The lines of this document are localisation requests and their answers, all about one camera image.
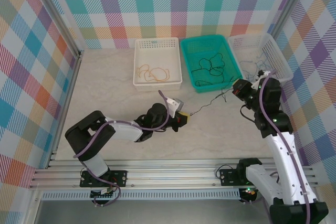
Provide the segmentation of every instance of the yellow object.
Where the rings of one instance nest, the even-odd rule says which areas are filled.
[[[144,67],[144,66],[147,66],[148,68],[147,68],[147,69],[144,69],[144,70],[141,70],[142,67]],[[152,73],[153,70],[155,70],[155,69],[161,69],[161,70],[166,74],[166,77],[165,77],[164,79],[162,79],[162,80],[159,80],[159,79]],[[144,64],[144,65],[142,65],[141,67],[139,67],[139,68],[136,69],[136,73],[137,73],[137,75],[138,75],[139,77],[141,77],[140,75],[141,75],[142,72],[144,72],[143,76],[144,76],[144,78],[145,78],[146,81],[167,81],[167,80],[169,80],[169,78],[170,78],[169,69],[153,68],[152,70],[150,70],[150,66],[149,66],[148,64]],[[146,74],[147,74],[147,73],[149,73],[148,77],[153,77],[153,79],[148,80],[148,79],[146,78]]]
[[[181,111],[179,111],[179,114],[186,116],[187,117],[187,122],[189,121],[190,114],[187,114],[187,113],[181,112]]]

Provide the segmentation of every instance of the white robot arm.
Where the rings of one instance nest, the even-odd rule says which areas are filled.
[[[254,122],[272,151],[280,184],[266,173],[256,158],[239,161],[239,178],[253,183],[261,192],[270,206],[274,224],[319,223],[328,214],[328,208],[324,202],[318,202],[307,182],[289,117],[280,110],[280,83],[269,74],[272,73],[260,72],[255,83],[237,80],[233,94],[254,111]]]

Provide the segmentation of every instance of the teal plastic basket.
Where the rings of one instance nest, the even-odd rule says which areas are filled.
[[[192,85],[198,93],[228,89],[243,76],[222,35],[184,39],[181,48]]]

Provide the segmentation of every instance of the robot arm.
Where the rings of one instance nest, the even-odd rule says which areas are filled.
[[[146,114],[132,122],[113,120],[105,117],[101,111],[93,111],[65,133],[67,141],[76,154],[74,157],[83,162],[95,176],[101,177],[109,171],[109,168],[99,151],[108,140],[143,142],[153,135],[153,130],[150,129],[163,125],[167,116],[169,118],[160,128],[160,132],[166,131],[169,127],[177,132],[179,127],[187,124],[189,116],[180,111],[183,106],[182,101],[165,99],[168,109],[163,104],[155,103]]]
[[[248,109],[254,111],[255,124],[272,151],[281,184],[277,184],[266,173],[261,162],[255,162],[255,159],[251,159],[252,162],[249,162],[249,159],[242,159],[237,165],[238,174],[242,181],[253,183],[261,192],[270,206],[270,215],[274,224],[305,223],[307,211],[305,195],[307,195],[310,206],[310,223],[319,223],[328,214],[328,209],[324,202],[317,201],[304,175],[289,117],[279,109],[281,87],[278,80],[269,78],[265,85],[262,104],[285,141],[280,138],[260,109],[261,84],[268,74],[269,72],[259,73],[259,80],[254,84],[242,79],[237,80],[233,85],[233,94],[244,101]],[[298,164],[299,174],[292,157]],[[306,189],[305,193],[301,188],[299,176]]]

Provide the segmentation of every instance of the plaid wall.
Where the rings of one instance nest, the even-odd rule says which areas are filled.
[[[336,217],[336,0],[299,0],[277,43],[294,73],[282,98],[300,156]]]
[[[40,0],[0,0],[0,223],[23,216],[75,57]]]
[[[288,0],[282,0],[282,1],[281,1],[281,4],[279,5],[279,8],[278,8],[278,10],[277,10],[277,12],[276,12],[276,14],[275,14],[273,20],[272,20],[272,23],[271,23],[271,25],[270,25],[269,28],[268,28],[268,31],[267,31],[267,32],[268,32],[269,34],[272,32],[272,30],[273,30],[275,24],[278,22],[278,20],[279,20],[279,18],[280,18],[280,15],[281,15],[282,11],[284,10],[284,7],[286,6],[287,2],[288,2]]]
[[[270,22],[266,28],[264,25],[275,3],[275,0],[65,1],[88,48],[134,47],[136,38],[257,33],[268,29]]]

